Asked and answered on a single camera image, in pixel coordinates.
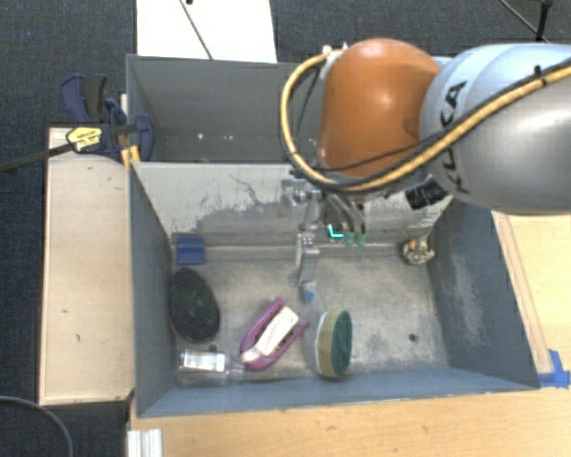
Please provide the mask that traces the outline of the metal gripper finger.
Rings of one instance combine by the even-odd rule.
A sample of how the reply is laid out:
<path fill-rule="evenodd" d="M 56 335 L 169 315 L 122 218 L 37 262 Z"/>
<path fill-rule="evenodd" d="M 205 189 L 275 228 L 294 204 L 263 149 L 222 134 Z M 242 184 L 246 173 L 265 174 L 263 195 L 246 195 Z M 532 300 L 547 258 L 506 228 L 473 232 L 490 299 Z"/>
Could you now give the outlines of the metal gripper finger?
<path fill-rule="evenodd" d="M 295 246 L 294 270 L 291 282 L 294 287 L 304 290 L 315 281 L 320 249 L 315 245 L 313 234 L 298 234 Z"/>
<path fill-rule="evenodd" d="M 279 198 L 279 217 L 293 218 L 302 216 L 308 206 L 309 183 L 302 178 L 286 178 L 281 183 Z"/>

